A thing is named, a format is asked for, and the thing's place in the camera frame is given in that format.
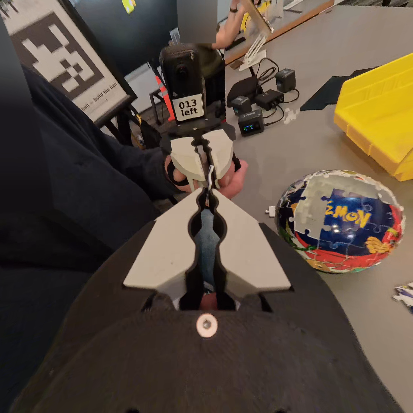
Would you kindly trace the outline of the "flat black charger hub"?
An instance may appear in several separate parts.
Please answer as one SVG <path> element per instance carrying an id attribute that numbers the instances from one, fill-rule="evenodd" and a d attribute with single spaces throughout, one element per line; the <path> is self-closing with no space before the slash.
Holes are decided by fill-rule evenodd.
<path id="1" fill-rule="evenodd" d="M 275 109 L 284 103 L 284 94 L 277 90 L 268 90 L 255 96 L 255 104 L 265 111 Z"/>

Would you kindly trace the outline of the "black pouch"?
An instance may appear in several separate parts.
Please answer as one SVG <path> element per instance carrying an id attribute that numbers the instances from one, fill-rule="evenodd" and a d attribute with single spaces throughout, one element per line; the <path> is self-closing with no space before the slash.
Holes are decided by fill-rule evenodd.
<path id="1" fill-rule="evenodd" d="M 251 104 L 254 104 L 256 96 L 262 93 L 260 90 L 259 81 L 256 76 L 250 76 L 240 80 L 235 83 L 228 92 L 226 105 L 229 108 L 233 107 L 233 100 L 240 96 L 249 98 Z"/>

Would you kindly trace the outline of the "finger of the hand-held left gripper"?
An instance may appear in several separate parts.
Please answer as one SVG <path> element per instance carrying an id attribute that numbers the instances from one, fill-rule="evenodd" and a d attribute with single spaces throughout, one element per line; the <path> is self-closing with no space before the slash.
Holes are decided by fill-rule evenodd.
<path id="1" fill-rule="evenodd" d="M 212 182 L 220 189 L 220 180 L 228 172 L 233 159 L 233 141 L 224 129 L 203 134 L 203 170 L 208 179 L 209 167 L 213 166 Z"/>
<path id="2" fill-rule="evenodd" d="M 180 137 L 171 141 L 173 165 L 188 180 L 207 181 L 207 154 L 202 137 Z"/>

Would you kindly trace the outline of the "person's left hand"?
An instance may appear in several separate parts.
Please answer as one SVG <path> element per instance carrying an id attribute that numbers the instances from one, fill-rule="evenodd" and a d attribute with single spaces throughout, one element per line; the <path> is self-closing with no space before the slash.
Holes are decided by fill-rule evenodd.
<path id="1" fill-rule="evenodd" d="M 219 192 L 228 199 L 232 199 L 237 196 L 244 187 L 247 169 L 248 163 L 245 160 L 241 159 L 240 168 L 235 172 L 235 164 L 234 162 L 231 162 L 229 170 L 223 176 L 223 178 L 219 180 Z M 192 192 L 189 184 L 182 184 L 182 181 L 186 179 L 186 176 L 179 170 L 175 169 L 173 171 L 173 179 L 179 183 L 179 185 L 175 185 L 179 191 L 184 193 Z"/>

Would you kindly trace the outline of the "black battery box lit display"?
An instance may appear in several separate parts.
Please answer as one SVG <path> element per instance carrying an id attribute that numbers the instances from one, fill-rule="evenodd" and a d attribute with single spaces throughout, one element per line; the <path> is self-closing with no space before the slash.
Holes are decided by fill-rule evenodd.
<path id="1" fill-rule="evenodd" d="M 241 136 L 248 137 L 265 130 L 264 118 L 261 109 L 244 113 L 238 118 L 238 127 Z"/>

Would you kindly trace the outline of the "clear acrylic gripper tool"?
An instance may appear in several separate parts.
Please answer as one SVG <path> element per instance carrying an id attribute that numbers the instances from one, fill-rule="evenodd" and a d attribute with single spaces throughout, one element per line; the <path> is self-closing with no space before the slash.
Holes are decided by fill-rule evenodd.
<path id="1" fill-rule="evenodd" d="M 257 37 L 245 54 L 244 62 L 240 66 L 240 71 L 242 71 L 259 64 L 262 59 L 266 58 L 266 50 L 262 49 L 262 47 L 265 45 L 267 38 L 273 33 L 274 29 L 252 1 L 241 0 L 240 3 L 249 14 L 258 31 Z"/>

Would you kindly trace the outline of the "black easel stand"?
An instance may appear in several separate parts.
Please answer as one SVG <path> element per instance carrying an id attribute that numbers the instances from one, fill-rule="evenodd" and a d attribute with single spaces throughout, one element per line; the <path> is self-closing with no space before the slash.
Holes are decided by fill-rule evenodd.
<path id="1" fill-rule="evenodd" d="M 95 125 L 99 128 L 106 127 L 113 137 L 125 146 L 133 146 L 130 122 L 140 126 L 137 110 L 126 104 L 115 108 L 106 115 L 101 116 Z"/>

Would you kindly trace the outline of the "orange traffic cone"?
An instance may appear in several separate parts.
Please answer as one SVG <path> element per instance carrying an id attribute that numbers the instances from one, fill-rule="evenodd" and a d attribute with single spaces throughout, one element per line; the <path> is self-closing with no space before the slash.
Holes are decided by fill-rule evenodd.
<path id="1" fill-rule="evenodd" d="M 174 121 L 175 116 L 174 116 L 173 107 L 172 107 L 171 100 L 170 100 L 169 95 L 168 95 L 167 88 L 165 87 L 165 85 L 162 82 L 162 79 L 158 75 L 155 75 L 155 78 L 156 78 L 156 81 L 158 83 L 159 90 L 160 90 L 160 92 L 163 96 L 163 100 L 165 101 L 165 104 L 168 108 L 168 112 L 169 112 L 168 121 L 169 122 Z"/>

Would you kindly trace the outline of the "black battery box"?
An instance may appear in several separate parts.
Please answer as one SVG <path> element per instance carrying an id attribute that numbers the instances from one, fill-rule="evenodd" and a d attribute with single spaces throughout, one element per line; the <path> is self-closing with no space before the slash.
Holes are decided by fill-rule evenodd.
<path id="1" fill-rule="evenodd" d="M 249 97 L 238 96 L 231 102 L 231 107 L 234 110 L 235 116 L 240 117 L 252 111 L 251 101 Z"/>

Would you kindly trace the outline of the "black mat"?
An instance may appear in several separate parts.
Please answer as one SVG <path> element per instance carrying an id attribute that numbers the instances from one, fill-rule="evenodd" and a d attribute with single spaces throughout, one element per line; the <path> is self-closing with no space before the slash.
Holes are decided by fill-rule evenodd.
<path id="1" fill-rule="evenodd" d="M 309 100 L 307 100 L 307 102 L 301 106 L 300 111 L 323 110 L 326 106 L 336 105 L 345 81 L 353 79 L 376 68 L 377 66 L 368 69 L 359 69 L 355 70 L 348 76 L 331 77 Z"/>

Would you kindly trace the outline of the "framed tag poster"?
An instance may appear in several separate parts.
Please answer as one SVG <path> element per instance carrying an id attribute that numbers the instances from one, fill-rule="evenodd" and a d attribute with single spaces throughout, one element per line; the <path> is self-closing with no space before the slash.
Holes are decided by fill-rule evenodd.
<path id="1" fill-rule="evenodd" d="M 136 99 L 70 1 L 1 1 L 1 18 L 20 62 L 99 127 Z"/>

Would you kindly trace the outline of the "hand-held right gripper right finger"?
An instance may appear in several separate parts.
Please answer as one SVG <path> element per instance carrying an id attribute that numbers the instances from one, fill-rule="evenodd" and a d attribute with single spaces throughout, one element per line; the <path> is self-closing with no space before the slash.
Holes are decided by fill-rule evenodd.
<path id="1" fill-rule="evenodd" d="M 214 263 L 216 291 L 238 300 L 291 288 L 259 222 L 217 190 L 209 193 L 213 229 L 219 236 Z"/>

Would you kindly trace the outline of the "person's left forearm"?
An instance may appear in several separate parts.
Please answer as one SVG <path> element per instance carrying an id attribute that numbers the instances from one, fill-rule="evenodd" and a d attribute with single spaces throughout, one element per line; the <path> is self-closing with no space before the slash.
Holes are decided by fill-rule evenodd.
<path id="1" fill-rule="evenodd" d="M 157 217 L 154 201 L 182 193 L 167 177 L 160 148 L 122 145 L 42 76 L 22 69 L 59 209 L 92 226 L 142 225 Z"/>

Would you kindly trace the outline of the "yellow plastic bin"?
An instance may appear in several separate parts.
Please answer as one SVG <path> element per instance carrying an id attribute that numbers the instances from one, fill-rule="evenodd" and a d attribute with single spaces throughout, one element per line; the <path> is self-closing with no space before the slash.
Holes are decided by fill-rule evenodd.
<path id="1" fill-rule="evenodd" d="M 346 80 L 334 122 L 390 176 L 413 178 L 413 55 Z"/>

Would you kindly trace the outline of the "loose printed puzzle pieces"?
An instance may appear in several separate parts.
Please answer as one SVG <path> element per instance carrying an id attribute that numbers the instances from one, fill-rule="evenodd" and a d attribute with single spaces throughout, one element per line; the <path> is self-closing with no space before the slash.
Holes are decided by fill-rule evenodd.
<path id="1" fill-rule="evenodd" d="M 392 296 L 393 300 L 402 302 L 409 312 L 413 313 L 413 283 L 397 286 L 394 288 L 395 294 Z"/>

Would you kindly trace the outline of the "black charger box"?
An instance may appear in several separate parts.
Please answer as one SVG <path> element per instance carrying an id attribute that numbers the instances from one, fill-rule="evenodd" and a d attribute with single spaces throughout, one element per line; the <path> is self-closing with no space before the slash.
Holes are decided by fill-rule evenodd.
<path id="1" fill-rule="evenodd" d="M 277 90 L 287 93 L 296 89 L 296 73 L 293 69 L 282 69 L 275 76 Z"/>

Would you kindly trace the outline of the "dark screen panel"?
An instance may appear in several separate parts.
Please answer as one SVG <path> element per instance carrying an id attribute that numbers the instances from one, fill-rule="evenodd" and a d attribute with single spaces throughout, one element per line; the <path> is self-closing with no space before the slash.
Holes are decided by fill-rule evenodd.
<path id="1" fill-rule="evenodd" d="M 157 60 L 178 26 L 175 0 L 78 0 L 71 4 L 124 76 Z"/>

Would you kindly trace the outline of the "colourful puzzle ball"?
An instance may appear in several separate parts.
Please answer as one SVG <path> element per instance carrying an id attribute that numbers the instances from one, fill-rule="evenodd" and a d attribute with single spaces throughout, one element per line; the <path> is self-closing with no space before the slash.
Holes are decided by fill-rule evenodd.
<path id="1" fill-rule="evenodd" d="M 356 273 L 379 265 L 400 244 L 404 208 L 375 179 L 322 170 L 292 183 L 275 209 L 278 234 L 311 267 Z"/>

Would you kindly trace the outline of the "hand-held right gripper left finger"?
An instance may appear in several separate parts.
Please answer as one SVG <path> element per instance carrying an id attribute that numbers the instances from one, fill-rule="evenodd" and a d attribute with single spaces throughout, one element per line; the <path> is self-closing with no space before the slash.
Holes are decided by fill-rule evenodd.
<path id="1" fill-rule="evenodd" d="M 128 288 L 155 290 L 179 299 L 190 290 L 203 291 L 199 271 L 199 251 L 190 232 L 191 219 L 201 208 L 198 188 L 159 216 L 137 254 L 123 285 Z"/>

